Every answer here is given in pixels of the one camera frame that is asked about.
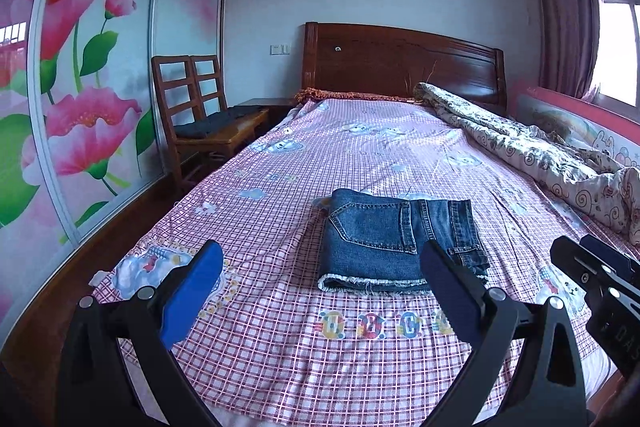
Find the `blue denim jeans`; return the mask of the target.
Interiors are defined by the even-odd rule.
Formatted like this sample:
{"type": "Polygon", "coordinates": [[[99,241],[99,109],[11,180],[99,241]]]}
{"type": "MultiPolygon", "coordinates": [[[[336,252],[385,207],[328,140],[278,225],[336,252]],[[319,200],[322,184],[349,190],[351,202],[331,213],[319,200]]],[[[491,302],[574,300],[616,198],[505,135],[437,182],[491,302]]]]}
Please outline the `blue denim jeans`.
{"type": "Polygon", "coordinates": [[[326,206],[318,287],[328,293],[427,293],[420,254],[430,242],[488,280],[489,260],[469,199],[402,199],[339,188],[326,206]]]}

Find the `floral patterned quilt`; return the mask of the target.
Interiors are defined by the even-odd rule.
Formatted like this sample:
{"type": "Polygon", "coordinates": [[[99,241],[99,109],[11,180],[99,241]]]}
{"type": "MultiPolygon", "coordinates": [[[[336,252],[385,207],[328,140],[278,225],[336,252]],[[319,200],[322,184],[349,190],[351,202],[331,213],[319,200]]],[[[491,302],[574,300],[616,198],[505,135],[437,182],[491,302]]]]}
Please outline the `floral patterned quilt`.
{"type": "Polygon", "coordinates": [[[431,83],[418,83],[414,97],[568,205],[639,245],[638,168],[624,167],[593,148],[567,144],[554,132],[491,113],[431,83]]]}

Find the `pink checked bed sheet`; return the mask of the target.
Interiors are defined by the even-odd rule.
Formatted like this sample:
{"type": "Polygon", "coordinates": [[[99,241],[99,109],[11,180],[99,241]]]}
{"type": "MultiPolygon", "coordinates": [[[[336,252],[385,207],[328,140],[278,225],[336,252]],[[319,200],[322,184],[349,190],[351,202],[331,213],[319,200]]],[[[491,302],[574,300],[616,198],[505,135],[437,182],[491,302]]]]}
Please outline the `pink checked bed sheet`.
{"type": "Polygon", "coordinates": [[[423,280],[423,245],[516,300],[562,299],[593,395],[614,367],[550,259],[585,235],[638,255],[428,109],[311,102],[194,187],[96,298],[157,286],[215,241],[224,269],[172,351],[221,424],[414,426],[470,352],[423,280]]]}

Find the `black chair cushion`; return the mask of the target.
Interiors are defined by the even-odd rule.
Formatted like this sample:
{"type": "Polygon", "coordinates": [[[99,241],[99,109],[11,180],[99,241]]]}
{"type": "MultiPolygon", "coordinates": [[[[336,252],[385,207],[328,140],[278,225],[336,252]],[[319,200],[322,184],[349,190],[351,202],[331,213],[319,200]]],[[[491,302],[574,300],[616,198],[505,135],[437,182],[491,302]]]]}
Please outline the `black chair cushion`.
{"type": "Polygon", "coordinates": [[[174,127],[178,139],[204,139],[212,133],[230,126],[235,121],[259,113],[262,106],[247,105],[234,106],[220,112],[210,114],[202,120],[190,122],[190,124],[178,124],[174,127]]]}

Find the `wooden slat-back chair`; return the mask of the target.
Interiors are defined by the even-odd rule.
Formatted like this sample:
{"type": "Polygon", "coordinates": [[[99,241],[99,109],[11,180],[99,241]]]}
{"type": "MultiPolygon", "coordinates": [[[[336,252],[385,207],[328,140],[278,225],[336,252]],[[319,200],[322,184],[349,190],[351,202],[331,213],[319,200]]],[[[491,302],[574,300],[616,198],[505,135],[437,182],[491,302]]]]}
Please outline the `wooden slat-back chair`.
{"type": "Polygon", "coordinates": [[[155,55],[151,69],[176,187],[186,191],[211,162],[225,162],[256,139],[268,124],[268,109],[245,116],[204,139],[178,139],[174,127],[230,108],[216,55],[155,55]]]}

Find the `wooden nightstand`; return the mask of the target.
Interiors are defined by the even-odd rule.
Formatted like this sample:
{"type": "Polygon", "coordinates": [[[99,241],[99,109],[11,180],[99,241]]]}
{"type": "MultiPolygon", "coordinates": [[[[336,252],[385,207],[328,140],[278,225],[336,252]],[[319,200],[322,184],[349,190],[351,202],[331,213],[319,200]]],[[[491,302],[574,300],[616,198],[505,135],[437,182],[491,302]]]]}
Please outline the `wooden nightstand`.
{"type": "Polygon", "coordinates": [[[271,127],[276,127],[277,124],[280,124],[296,105],[294,98],[251,98],[240,103],[240,106],[259,106],[268,109],[271,127]]]}

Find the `orange fringed cloth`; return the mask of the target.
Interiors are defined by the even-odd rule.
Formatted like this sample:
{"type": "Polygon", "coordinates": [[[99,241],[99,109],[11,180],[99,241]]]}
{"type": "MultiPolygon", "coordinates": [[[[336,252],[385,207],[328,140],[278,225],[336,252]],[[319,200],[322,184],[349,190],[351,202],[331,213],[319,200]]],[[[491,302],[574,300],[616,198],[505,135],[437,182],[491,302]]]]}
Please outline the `orange fringed cloth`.
{"type": "Polygon", "coordinates": [[[305,104],[309,101],[322,102],[326,100],[361,100],[369,102],[399,102],[416,104],[416,100],[414,98],[401,98],[401,96],[374,93],[336,92],[316,88],[305,88],[299,90],[296,95],[294,95],[294,101],[297,104],[305,104]]]}

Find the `purple curtain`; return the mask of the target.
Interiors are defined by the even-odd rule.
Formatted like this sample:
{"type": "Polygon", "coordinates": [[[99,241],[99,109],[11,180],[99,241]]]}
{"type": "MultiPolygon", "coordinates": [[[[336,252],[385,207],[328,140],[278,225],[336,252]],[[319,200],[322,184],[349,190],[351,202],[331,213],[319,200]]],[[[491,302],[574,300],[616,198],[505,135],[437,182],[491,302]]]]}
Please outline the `purple curtain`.
{"type": "Polygon", "coordinates": [[[539,86],[591,101],[600,40],[600,0],[539,0],[539,86]]]}

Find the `dark wooden headboard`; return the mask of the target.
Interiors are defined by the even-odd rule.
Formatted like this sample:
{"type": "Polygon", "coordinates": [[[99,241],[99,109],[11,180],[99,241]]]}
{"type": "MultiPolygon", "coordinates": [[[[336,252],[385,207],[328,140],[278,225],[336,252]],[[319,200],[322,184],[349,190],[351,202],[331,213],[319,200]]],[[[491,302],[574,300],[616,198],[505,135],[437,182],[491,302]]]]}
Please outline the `dark wooden headboard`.
{"type": "Polygon", "coordinates": [[[506,113],[506,74],[499,49],[395,27],[305,24],[304,88],[411,98],[421,82],[506,113]]]}

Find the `floral sliding wardrobe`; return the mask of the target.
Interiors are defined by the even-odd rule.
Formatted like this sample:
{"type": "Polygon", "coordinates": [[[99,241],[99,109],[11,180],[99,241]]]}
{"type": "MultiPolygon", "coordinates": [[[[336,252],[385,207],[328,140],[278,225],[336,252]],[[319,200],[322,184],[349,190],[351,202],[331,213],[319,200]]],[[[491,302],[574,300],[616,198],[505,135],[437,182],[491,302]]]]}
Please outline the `floral sliding wardrobe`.
{"type": "Polygon", "coordinates": [[[217,52],[224,0],[1,0],[1,332],[167,171],[155,55],[217,52]]]}

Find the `pink cartoon bed rail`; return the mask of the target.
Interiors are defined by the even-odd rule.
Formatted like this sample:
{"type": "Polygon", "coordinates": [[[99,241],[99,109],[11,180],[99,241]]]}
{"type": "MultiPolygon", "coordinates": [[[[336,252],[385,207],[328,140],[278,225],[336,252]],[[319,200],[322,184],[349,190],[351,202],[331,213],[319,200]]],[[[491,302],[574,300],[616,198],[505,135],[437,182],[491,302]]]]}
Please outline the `pink cartoon bed rail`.
{"type": "Polygon", "coordinates": [[[513,115],[523,124],[555,132],[574,146],[590,146],[624,167],[639,167],[639,124],[580,98],[539,87],[515,95],[513,115]]]}

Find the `window with frame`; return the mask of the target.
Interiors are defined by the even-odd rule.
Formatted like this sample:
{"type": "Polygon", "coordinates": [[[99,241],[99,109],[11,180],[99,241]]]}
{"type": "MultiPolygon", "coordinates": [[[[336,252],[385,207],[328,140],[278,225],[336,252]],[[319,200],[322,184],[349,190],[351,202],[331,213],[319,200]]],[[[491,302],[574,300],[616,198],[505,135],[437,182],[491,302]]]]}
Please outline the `window with frame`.
{"type": "Polygon", "coordinates": [[[600,0],[596,102],[639,120],[639,0],[600,0]]]}

